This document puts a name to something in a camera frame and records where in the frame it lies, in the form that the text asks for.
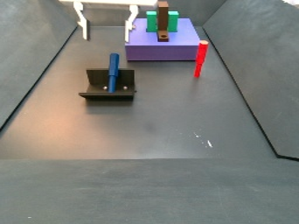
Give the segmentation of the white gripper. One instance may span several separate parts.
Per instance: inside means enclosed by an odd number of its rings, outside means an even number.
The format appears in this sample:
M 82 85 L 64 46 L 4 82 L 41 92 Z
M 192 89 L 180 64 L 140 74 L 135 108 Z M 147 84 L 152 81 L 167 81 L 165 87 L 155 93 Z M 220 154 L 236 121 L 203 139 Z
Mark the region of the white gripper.
M 129 42 L 129 32 L 133 29 L 133 22 L 136 16 L 139 14 L 139 7 L 155 7 L 157 5 L 157 0 L 58 0 L 60 2 L 73 2 L 72 6 L 78 16 L 78 26 L 81 27 L 82 31 L 82 38 L 85 40 L 89 39 L 89 21 L 85 19 L 82 15 L 84 5 L 86 4 L 120 4 L 120 5 L 129 5 L 129 17 L 125 20 L 125 42 Z

